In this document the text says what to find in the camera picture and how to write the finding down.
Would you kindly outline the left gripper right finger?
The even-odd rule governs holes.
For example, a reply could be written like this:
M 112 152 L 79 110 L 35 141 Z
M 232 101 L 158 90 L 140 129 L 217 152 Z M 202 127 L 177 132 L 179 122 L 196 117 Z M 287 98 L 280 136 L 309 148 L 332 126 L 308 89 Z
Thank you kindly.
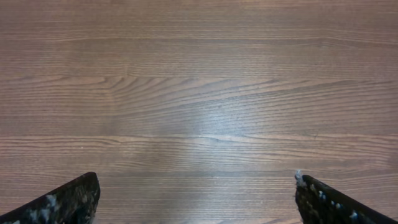
M 304 224 L 397 224 L 318 179 L 295 173 L 295 203 Z

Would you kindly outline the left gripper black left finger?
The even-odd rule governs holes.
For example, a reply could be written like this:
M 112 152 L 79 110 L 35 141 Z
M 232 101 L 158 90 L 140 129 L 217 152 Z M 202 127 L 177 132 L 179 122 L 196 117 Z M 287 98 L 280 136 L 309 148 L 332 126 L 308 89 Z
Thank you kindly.
M 92 224 L 100 192 L 96 173 L 87 172 L 1 215 L 1 224 Z

